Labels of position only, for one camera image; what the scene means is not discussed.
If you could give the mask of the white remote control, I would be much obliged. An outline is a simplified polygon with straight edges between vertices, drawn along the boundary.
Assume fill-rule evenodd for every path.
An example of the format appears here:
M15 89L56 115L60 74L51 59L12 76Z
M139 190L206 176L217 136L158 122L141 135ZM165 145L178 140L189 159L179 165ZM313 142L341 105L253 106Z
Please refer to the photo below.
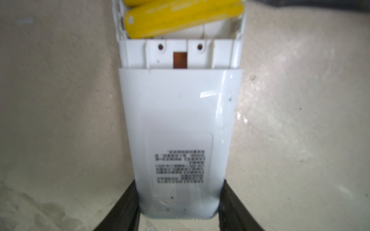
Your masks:
M209 219L224 184L243 71L241 15L133 39L113 1L120 89L140 211Z

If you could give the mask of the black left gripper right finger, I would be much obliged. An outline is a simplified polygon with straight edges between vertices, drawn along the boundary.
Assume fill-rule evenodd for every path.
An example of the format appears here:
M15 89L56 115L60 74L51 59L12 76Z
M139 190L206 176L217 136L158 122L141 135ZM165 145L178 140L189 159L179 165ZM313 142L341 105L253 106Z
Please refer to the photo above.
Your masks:
M264 231L224 180L218 208L221 231Z

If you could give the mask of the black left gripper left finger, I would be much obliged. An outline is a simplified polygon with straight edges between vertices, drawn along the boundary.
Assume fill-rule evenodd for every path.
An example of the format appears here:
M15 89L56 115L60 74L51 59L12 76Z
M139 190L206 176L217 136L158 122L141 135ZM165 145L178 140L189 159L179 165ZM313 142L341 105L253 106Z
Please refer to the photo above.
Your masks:
M94 231L138 231L139 221L139 196L135 181L132 181Z

